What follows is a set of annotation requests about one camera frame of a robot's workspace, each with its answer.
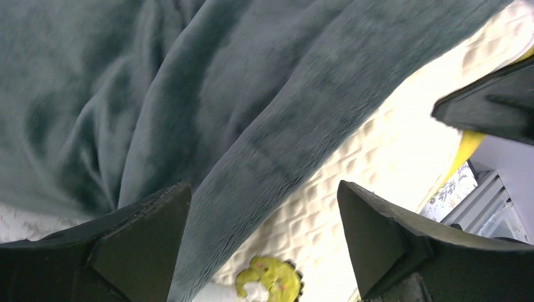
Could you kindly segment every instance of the black pointed object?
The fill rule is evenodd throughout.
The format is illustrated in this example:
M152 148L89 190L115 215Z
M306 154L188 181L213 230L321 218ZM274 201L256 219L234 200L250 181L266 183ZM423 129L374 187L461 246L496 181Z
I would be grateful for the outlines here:
M432 116L455 128L534 145L534 57L440 99Z
M442 225L342 181L338 204L364 301L534 301L534 247Z
M159 191L39 241L0 245L0 301L165 302L191 190Z

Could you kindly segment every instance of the white quilted bedspread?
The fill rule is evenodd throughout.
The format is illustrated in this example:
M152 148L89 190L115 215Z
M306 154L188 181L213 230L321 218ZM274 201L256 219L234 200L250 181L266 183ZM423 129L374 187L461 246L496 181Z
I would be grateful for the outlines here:
M415 72L243 243L212 282L235 292L236 274L251 258L270 256L290 260L302 273L306 285L300 302L347 302L356 280L336 201L339 181L357 182L420 211L443 182L461 139L459 131L430 117L434 102L510 64L532 46L533 37L534 9L527 0L516 0L475 35ZM0 242L37 240L79 222L0 205Z

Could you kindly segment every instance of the gray metal frame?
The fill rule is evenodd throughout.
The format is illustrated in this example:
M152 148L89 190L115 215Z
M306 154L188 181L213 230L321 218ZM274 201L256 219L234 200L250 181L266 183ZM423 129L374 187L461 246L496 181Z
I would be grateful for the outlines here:
M458 223L465 232L478 234L493 214L511 202L497 171L481 172L478 183L479 185L441 223Z

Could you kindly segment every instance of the yellow cartoon figure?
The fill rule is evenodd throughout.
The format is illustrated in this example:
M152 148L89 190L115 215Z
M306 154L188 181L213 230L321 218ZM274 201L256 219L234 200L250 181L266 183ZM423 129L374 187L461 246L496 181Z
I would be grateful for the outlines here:
M269 292L267 302L296 302L302 295L302 276L295 266L273 257L252 258L249 268L236 277L238 296L247 297L244 285L249 282L260 283Z

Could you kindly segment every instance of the plush fleece blanket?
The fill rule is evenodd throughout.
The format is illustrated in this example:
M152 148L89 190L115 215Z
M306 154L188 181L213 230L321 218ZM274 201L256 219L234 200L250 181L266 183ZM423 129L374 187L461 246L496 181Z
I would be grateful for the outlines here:
M396 86L509 3L2 0L0 201L92 218L190 182L169 295L189 301Z

